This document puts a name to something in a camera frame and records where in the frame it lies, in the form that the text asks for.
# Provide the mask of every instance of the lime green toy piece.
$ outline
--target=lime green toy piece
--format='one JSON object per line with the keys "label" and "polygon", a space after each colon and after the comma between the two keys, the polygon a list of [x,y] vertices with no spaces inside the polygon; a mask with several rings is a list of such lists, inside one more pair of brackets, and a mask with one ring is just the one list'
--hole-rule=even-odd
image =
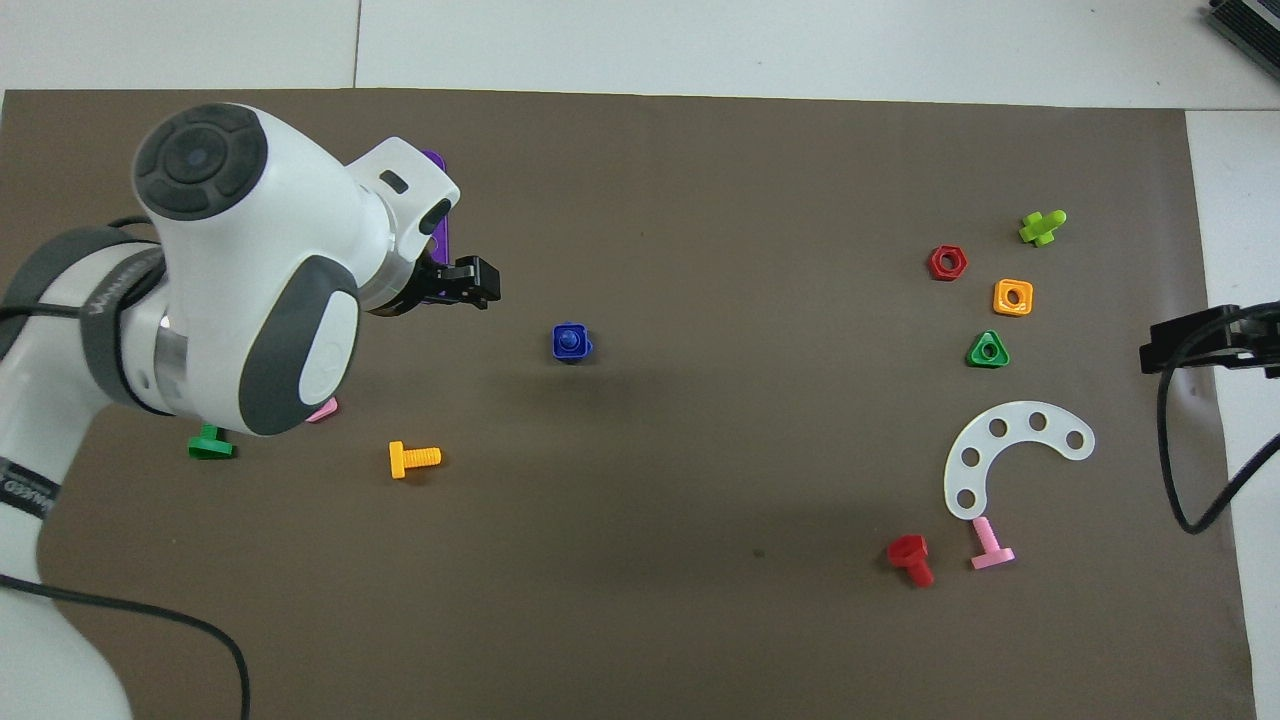
{"label": "lime green toy piece", "polygon": [[200,427],[200,437],[187,441],[187,455],[196,460],[221,460],[236,452],[236,446],[219,438],[221,428],[205,423]]}
{"label": "lime green toy piece", "polygon": [[1044,247],[1053,242],[1053,231],[1062,227],[1065,222],[1066,213],[1062,210],[1053,210],[1047,218],[1039,213],[1032,213],[1023,218],[1023,228],[1018,231],[1018,234],[1023,236],[1023,242],[1034,242],[1036,247]]}
{"label": "lime green toy piece", "polygon": [[996,331],[978,336],[969,348],[969,364],[974,368],[1004,368],[1009,364],[1009,351],[1005,350],[1005,343],[1000,341]]}

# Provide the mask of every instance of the white table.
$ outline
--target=white table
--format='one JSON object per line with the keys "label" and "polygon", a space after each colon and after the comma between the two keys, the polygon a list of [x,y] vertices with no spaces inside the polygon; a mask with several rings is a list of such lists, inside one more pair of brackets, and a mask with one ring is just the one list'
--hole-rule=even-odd
{"label": "white table", "polygon": [[[1203,23],[1203,3],[225,5],[4,0],[0,105],[26,87],[394,86],[1181,108],[1210,302],[1280,297],[1280,82]],[[1234,469],[1280,429],[1280,382],[1219,372],[1219,393]],[[1233,515],[1258,717],[1280,720],[1280,466]]]}

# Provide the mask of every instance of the pink toy bolt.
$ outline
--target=pink toy bolt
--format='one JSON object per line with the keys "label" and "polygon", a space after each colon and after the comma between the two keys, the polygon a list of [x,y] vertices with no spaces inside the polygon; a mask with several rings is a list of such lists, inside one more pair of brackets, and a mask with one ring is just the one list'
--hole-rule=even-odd
{"label": "pink toy bolt", "polygon": [[986,516],[974,518],[973,529],[978,533],[978,539],[982,542],[983,550],[982,555],[972,560],[974,570],[1009,562],[1014,559],[1012,550],[1000,547],[1000,541],[996,539],[996,533],[991,529],[991,521]]}
{"label": "pink toy bolt", "polygon": [[333,415],[337,411],[338,411],[338,398],[330,397],[324,405],[320,406],[319,410],[316,410],[315,413],[311,414],[310,418],[307,418],[307,421],[319,423],[320,420],[324,420],[325,418]]}

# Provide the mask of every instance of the red hex nut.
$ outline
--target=red hex nut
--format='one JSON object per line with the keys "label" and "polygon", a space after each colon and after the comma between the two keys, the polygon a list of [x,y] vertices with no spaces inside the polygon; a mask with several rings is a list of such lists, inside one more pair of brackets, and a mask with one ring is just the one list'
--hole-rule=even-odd
{"label": "red hex nut", "polygon": [[924,561],[928,556],[929,547],[924,544],[924,536],[902,536],[888,546],[890,565],[904,568],[919,588],[933,584],[933,571]]}
{"label": "red hex nut", "polygon": [[929,273],[936,281],[954,281],[968,266],[969,259],[964,256],[964,250],[955,245],[940,245],[929,255]]}

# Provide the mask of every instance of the red toy bolt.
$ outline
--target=red toy bolt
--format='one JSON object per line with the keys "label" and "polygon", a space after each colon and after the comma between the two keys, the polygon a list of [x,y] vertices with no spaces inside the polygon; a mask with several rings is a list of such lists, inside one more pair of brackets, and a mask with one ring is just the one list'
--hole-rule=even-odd
{"label": "red toy bolt", "polygon": [[895,568],[906,568],[906,574],[918,588],[927,588],[933,584],[933,571],[924,561],[929,556],[929,548],[924,544],[924,536],[902,536],[888,546],[888,561]]}
{"label": "red toy bolt", "polygon": [[1012,550],[1000,547],[1000,541],[996,539],[996,532],[991,529],[991,520],[987,520],[986,516],[974,518],[973,529],[978,533],[978,541],[982,542],[982,555],[970,560],[974,570],[982,570],[983,568],[1009,562],[1014,559]]}
{"label": "red toy bolt", "polygon": [[954,281],[964,274],[969,259],[955,245],[940,245],[929,255],[929,273],[936,281]]}

